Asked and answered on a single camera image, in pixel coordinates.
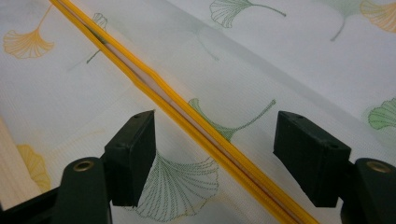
orange ginkgo leaf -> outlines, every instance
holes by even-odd
[[[3,38],[4,51],[14,55],[18,59],[26,59],[40,57],[51,50],[53,43],[45,41],[39,33],[41,23],[47,17],[51,7],[52,5],[49,6],[33,32],[20,35],[14,30],[8,31]]]
[[[30,177],[35,181],[41,192],[50,190],[50,177],[47,173],[46,164],[44,159],[28,145],[18,145],[18,151],[26,164]]]
[[[364,0],[361,3],[361,14],[379,28],[396,33],[396,3],[380,6]]]

green ginkgo leaf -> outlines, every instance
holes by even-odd
[[[104,31],[106,30],[106,26],[107,26],[107,18],[102,14],[102,13],[95,13],[92,17],[92,20],[98,25],[100,26],[100,28],[102,28]],[[87,63],[89,63],[95,56],[97,53],[99,53],[101,50],[97,50],[90,59],[87,60]]]
[[[385,101],[380,107],[373,109],[368,119],[370,126],[377,130],[396,127],[396,98]]]
[[[224,28],[231,28],[233,19],[247,7],[266,7],[286,17],[285,13],[275,8],[252,4],[248,0],[216,0],[210,5],[212,20]]]
[[[261,118],[271,107],[276,103],[275,100],[272,100],[271,103],[264,108],[264,110],[254,119],[249,121],[248,123],[241,125],[237,128],[227,128],[224,127],[220,124],[217,124],[216,122],[212,121],[210,118],[208,118],[205,113],[202,111],[201,107],[199,106],[199,100],[197,98],[191,99],[189,101],[189,105],[197,111],[212,127],[214,127],[227,141],[231,141],[231,138],[233,135],[238,132],[239,130],[242,130],[249,126],[250,124],[254,123],[257,119]]]
[[[139,205],[126,209],[160,222],[194,216],[216,195],[218,170],[218,164],[211,158],[198,163],[177,163],[157,151]]]
[[[204,51],[212,57],[213,60],[219,61],[219,57],[208,48],[201,37],[201,31],[206,28],[202,21],[198,21],[192,17],[180,17],[178,14],[171,14],[168,16],[169,21],[163,27],[167,35],[175,35],[178,33],[186,32],[195,35],[196,40],[201,45]]]
[[[343,17],[343,23],[341,24],[340,28],[338,29],[338,32],[331,39],[331,41],[334,41],[344,30],[344,26],[346,24],[346,20],[348,17],[361,13],[362,0],[315,0],[315,1],[319,1],[321,3],[328,5],[329,7],[332,7],[333,9],[337,10]]]

metal ring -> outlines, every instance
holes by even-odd
[[[94,165],[93,161],[80,161],[73,167],[73,169],[77,172],[83,172],[91,169],[93,165]]]
[[[386,164],[379,161],[367,161],[366,165],[380,173],[387,174],[391,172],[390,168]]]

black clamp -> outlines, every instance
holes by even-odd
[[[343,201],[343,223],[396,223],[396,168],[374,159],[351,163],[351,148],[311,120],[279,111],[274,154],[316,207]]]

ginkgo leaf print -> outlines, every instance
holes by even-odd
[[[45,41],[40,35],[40,26],[47,17],[52,5],[49,6],[37,28],[28,34],[18,34],[14,30],[8,31],[3,37],[4,51],[18,59],[37,58],[53,48],[53,43]]]
[[[364,0],[361,3],[361,14],[379,28],[396,33],[396,2],[380,6]]]
[[[264,110],[256,116],[256,118],[252,119],[251,121],[247,122],[244,125],[241,125],[237,128],[227,128],[224,127],[220,124],[217,124],[216,122],[212,121],[210,118],[207,117],[207,115],[202,111],[201,107],[199,106],[199,100],[197,98],[194,98],[189,101],[189,105],[197,111],[212,127],[214,127],[227,141],[231,141],[231,138],[233,135],[238,132],[239,130],[242,130],[249,126],[250,124],[254,123],[257,119],[261,118],[268,110],[271,109],[271,107],[276,103],[275,100],[272,100],[271,103],[264,108]]]
[[[273,7],[252,4],[248,0],[216,0],[210,5],[212,20],[224,28],[231,28],[233,19],[247,7],[266,7],[286,17],[285,13]]]
[[[17,145],[23,162],[29,171],[30,177],[35,181],[41,192],[50,190],[50,177],[44,159],[28,145]]]
[[[139,205],[126,209],[160,222],[194,216],[216,195],[218,170],[211,158],[198,163],[177,163],[157,151]]]
[[[107,18],[105,16],[103,16],[102,13],[95,13],[92,17],[92,20],[100,27],[102,28],[104,31],[106,30],[106,26],[107,26]],[[101,50],[97,50],[90,59],[87,60],[87,63],[89,63],[95,56],[97,53],[99,53]]]
[[[332,37],[331,41],[334,41],[344,30],[346,25],[346,20],[348,17],[359,14],[361,0],[316,0],[322,2],[335,10],[337,10],[343,17],[342,24],[338,29],[337,33]]]
[[[206,51],[214,61],[219,61],[219,57],[212,52],[213,49],[206,46],[205,41],[201,37],[202,30],[206,28],[206,25],[202,21],[198,21],[192,17],[180,17],[178,14],[169,15],[168,20],[171,22],[166,23],[163,27],[164,35],[160,35],[162,38],[168,37],[169,35],[178,36],[178,34],[184,32],[191,33],[195,35],[195,39],[201,45],[203,50]]]
[[[385,101],[380,107],[373,109],[369,114],[370,125],[377,130],[396,128],[396,98]]]

